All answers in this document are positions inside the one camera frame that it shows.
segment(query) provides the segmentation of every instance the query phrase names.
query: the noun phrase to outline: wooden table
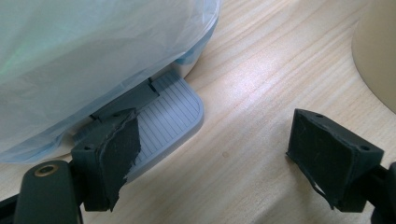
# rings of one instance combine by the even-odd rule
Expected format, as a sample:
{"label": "wooden table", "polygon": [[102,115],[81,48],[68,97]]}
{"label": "wooden table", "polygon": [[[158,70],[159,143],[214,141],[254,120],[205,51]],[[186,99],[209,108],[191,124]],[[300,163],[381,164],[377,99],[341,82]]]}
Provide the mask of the wooden table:
{"label": "wooden table", "polygon": [[[321,113],[396,161],[396,115],[367,88],[351,38],[367,0],[224,0],[218,27],[186,77],[201,130],[123,187],[113,213],[86,223],[369,223],[332,211],[288,148],[294,108]],[[0,199],[32,165],[1,164]]]}

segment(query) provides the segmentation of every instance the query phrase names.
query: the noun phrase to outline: translucent plastic sheet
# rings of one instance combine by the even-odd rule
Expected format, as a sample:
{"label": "translucent plastic sheet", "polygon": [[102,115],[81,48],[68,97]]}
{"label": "translucent plastic sheet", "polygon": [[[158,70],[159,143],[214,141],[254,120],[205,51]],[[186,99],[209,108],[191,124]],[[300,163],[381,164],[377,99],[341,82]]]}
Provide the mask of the translucent plastic sheet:
{"label": "translucent plastic sheet", "polygon": [[65,130],[180,58],[219,0],[0,2],[0,162],[38,161]]}

